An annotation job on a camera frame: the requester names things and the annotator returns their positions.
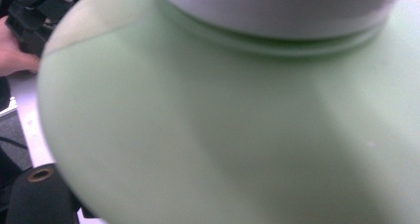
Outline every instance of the dark floor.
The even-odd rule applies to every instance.
[[[5,137],[20,144],[26,145],[25,137],[23,135],[22,127],[16,111],[0,117],[0,137]],[[32,165],[28,151],[21,148],[16,148],[1,141],[0,149],[3,150],[3,152],[13,162],[15,162],[19,168],[26,169]]]

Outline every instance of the human hand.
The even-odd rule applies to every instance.
[[[6,19],[0,19],[0,76],[20,70],[37,71],[40,67],[39,58],[20,51],[18,41],[6,26]]]

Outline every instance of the black object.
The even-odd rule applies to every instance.
[[[10,104],[10,86],[6,77],[0,77],[0,111],[9,107]]]
[[[24,52],[40,56],[57,23],[76,1],[15,0],[6,24]]]
[[[23,150],[27,150],[28,149],[27,146],[25,146],[25,145],[23,145],[21,143],[18,143],[17,141],[12,140],[12,139],[7,138],[7,137],[0,136],[0,142],[4,142],[6,144],[9,144],[11,146],[14,146],[14,147],[17,147],[17,148],[20,148],[20,149],[23,149]]]
[[[12,186],[7,185],[0,188],[0,223],[6,223],[7,208],[10,202]]]
[[[22,170],[0,149],[0,192],[21,173]]]
[[[23,172],[14,182],[6,224],[74,224],[80,207],[55,165],[44,165]]]

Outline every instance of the light green plastic object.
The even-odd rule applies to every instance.
[[[82,0],[39,78],[63,176],[111,224],[418,224],[420,2],[355,49],[278,45]]]

